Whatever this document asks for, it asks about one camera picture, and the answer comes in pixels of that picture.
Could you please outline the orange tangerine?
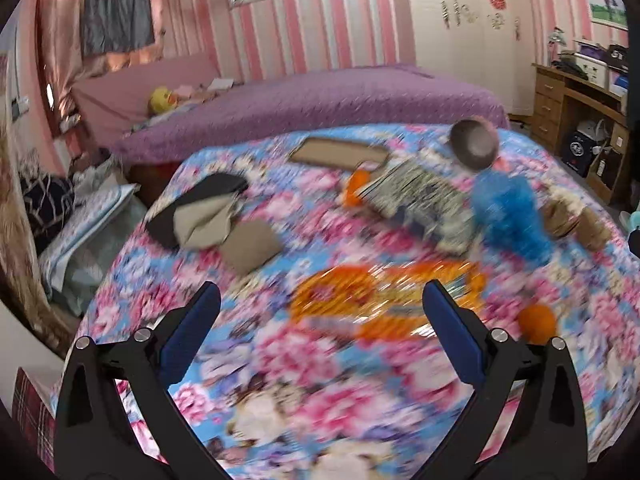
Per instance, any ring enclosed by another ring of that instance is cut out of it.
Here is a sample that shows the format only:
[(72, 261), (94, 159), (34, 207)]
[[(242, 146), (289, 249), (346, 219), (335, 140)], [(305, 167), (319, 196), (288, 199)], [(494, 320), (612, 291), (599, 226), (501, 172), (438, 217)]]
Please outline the orange tangerine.
[(556, 318), (544, 304), (529, 304), (516, 318), (522, 338), (528, 344), (543, 346), (556, 335)]
[(355, 170), (346, 183), (343, 193), (343, 205), (345, 207), (360, 207), (362, 199), (359, 196), (359, 190), (368, 184), (370, 180), (370, 171), (364, 169)]

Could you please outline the orange snack wrapper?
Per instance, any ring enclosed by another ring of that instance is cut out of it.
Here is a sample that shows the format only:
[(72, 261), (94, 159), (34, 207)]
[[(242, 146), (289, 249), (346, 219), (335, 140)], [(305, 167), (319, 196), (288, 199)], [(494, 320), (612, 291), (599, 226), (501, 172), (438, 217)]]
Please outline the orange snack wrapper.
[(426, 260), (385, 266), (341, 264), (297, 285), (290, 319), (349, 339), (401, 340), (431, 336), (422, 307), (427, 282), (439, 281), (462, 308), (480, 312), (486, 278), (476, 263)]

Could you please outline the patterned snack bag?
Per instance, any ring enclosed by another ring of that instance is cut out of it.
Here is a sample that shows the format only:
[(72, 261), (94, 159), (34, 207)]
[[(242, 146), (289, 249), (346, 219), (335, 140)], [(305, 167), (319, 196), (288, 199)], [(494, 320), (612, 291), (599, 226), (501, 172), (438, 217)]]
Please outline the patterned snack bag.
[(405, 160), (358, 188), (364, 206), (448, 255), (465, 255), (476, 237), (468, 196), (448, 180)]

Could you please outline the black glasses case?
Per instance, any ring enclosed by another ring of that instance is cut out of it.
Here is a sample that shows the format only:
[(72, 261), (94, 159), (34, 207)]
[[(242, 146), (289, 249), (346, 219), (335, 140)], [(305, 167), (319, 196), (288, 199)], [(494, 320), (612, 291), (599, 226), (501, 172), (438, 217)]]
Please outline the black glasses case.
[(151, 220), (145, 222), (145, 231), (149, 237), (167, 250), (175, 250), (180, 243), (176, 234), (175, 214), (184, 207), (200, 206), (218, 198), (233, 197), (248, 189), (247, 178), (239, 174), (215, 172), (210, 174), (190, 190), (182, 193), (173, 202), (164, 207)]

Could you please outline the blue floral quilt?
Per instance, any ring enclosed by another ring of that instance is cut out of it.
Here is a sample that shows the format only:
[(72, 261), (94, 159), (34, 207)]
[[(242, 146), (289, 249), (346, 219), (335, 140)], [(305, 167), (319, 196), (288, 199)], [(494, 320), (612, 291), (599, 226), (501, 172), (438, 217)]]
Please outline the blue floral quilt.
[[(77, 338), (96, 344), (127, 340), (184, 307), (207, 282), (218, 286), (220, 312), (181, 382), (169, 387), (177, 408), (225, 479), (417, 479), (472, 396), (440, 344), (428, 337), (349, 339), (290, 319), (297, 285), (334, 266), (385, 266), (426, 260), (476, 263), (486, 278), (483, 309), (493, 330), (521, 342), (516, 318), (544, 304), (556, 318), (584, 402), (588, 471), (583, 479), (634, 479), (639, 474), (639, 259), (634, 233), (608, 213), (541, 146), (499, 132), (499, 154), (487, 170), (522, 176), (538, 211), (557, 186), (575, 193), (612, 232), (600, 252), (574, 236), (554, 240), (548, 264), (535, 268), (493, 248), (476, 223), (463, 256), (448, 255), (364, 206), (345, 207), (353, 171), (290, 162), (308, 136), (385, 146), (390, 158), (368, 170), (371, 180), (412, 160), (468, 196), (475, 178), (454, 157), (450, 128), (370, 125), (299, 131), (230, 146), (209, 146), (179, 166), (167, 188), (126, 241), (80, 324)], [(282, 252), (259, 269), (236, 275), (218, 246), (167, 250), (145, 222), (215, 172), (247, 178), (231, 229), (264, 220)], [(116, 384), (143, 452), (160, 457), (128, 382)], [(516, 382), (482, 457), (495, 455), (524, 385)]]

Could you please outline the blue crumpled plastic bag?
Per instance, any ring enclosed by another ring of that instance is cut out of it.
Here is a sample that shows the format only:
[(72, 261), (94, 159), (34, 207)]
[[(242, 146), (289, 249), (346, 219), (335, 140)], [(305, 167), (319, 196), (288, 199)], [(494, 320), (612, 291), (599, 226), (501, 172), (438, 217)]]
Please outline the blue crumpled plastic bag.
[(485, 170), (474, 181), (471, 205), (486, 243), (539, 268), (548, 264), (553, 243), (537, 208), (536, 196), (522, 176)]

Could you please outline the brown cardboard piece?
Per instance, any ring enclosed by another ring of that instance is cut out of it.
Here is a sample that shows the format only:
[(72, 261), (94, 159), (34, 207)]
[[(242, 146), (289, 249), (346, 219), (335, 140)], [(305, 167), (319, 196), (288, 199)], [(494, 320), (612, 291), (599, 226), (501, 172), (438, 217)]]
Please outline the brown cardboard piece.
[(250, 274), (282, 252), (279, 235), (264, 220), (239, 222), (219, 247), (222, 263), (236, 275)]

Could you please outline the pink headboard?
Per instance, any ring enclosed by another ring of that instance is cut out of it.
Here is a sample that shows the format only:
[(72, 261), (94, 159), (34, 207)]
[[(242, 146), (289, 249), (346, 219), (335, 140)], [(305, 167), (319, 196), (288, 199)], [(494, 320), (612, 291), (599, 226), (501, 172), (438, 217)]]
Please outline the pink headboard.
[(204, 86), (218, 76), (206, 53), (163, 58), (77, 81), (72, 97), (90, 136), (101, 148), (109, 148), (149, 118), (149, 99), (156, 88)]

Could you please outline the yellow duck plush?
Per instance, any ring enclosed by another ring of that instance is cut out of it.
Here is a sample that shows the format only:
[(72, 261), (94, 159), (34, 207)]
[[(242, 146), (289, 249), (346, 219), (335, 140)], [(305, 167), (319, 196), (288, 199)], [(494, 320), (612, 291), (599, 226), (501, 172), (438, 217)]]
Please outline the yellow duck plush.
[(178, 99), (167, 87), (157, 87), (151, 92), (148, 105), (150, 115), (157, 116), (175, 110), (178, 107)]

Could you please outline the brown phone case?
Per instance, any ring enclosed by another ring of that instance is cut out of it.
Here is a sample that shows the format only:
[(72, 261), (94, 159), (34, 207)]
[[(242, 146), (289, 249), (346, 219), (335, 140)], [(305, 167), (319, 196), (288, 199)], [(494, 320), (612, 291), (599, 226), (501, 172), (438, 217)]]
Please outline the brown phone case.
[(389, 158), (390, 151), (385, 146), (327, 136), (308, 136), (288, 156), (288, 160), (296, 164), (349, 171), (355, 171), (361, 165), (378, 169)]

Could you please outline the white storage box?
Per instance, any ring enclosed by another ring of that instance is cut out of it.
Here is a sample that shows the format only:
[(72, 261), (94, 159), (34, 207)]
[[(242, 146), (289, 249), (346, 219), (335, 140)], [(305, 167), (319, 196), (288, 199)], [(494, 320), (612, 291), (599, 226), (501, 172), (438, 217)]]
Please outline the white storage box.
[(574, 54), (576, 65), (587, 75), (590, 84), (605, 89), (608, 86), (608, 66), (605, 62), (579, 53)]

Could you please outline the desk lamp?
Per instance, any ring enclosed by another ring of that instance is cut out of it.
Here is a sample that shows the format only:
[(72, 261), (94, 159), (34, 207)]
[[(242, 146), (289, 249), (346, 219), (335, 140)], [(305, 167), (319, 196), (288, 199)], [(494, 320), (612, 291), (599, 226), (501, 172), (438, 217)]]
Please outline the desk lamp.
[(565, 34), (559, 27), (550, 32), (547, 40), (547, 63), (551, 66), (559, 59), (559, 54), (566, 47)]

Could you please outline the white wardrobe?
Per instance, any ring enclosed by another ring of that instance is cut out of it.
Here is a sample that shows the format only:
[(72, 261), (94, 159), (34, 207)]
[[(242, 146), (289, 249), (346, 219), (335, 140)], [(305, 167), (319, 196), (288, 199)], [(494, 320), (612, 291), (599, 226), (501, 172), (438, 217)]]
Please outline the white wardrobe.
[(409, 0), (416, 65), (490, 90), (510, 115), (533, 113), (530, 0)]

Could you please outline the grey window curtain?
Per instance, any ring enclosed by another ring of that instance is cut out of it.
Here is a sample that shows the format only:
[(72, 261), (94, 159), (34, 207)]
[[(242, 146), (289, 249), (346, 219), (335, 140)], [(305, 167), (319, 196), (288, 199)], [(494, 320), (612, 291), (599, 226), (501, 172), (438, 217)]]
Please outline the grey window curtain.
[(85, 58), (137, 51), (155, 40), (151, 0), (84, 0), (80, 24)]

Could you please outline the small framed couple photo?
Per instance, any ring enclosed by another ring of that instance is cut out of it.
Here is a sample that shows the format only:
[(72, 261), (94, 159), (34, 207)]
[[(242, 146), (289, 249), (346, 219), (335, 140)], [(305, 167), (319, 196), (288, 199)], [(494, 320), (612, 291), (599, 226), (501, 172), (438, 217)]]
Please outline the small framed couple photo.
[(627, 30), (627, 14), (623, 0), (587, 0), (593, 23)]

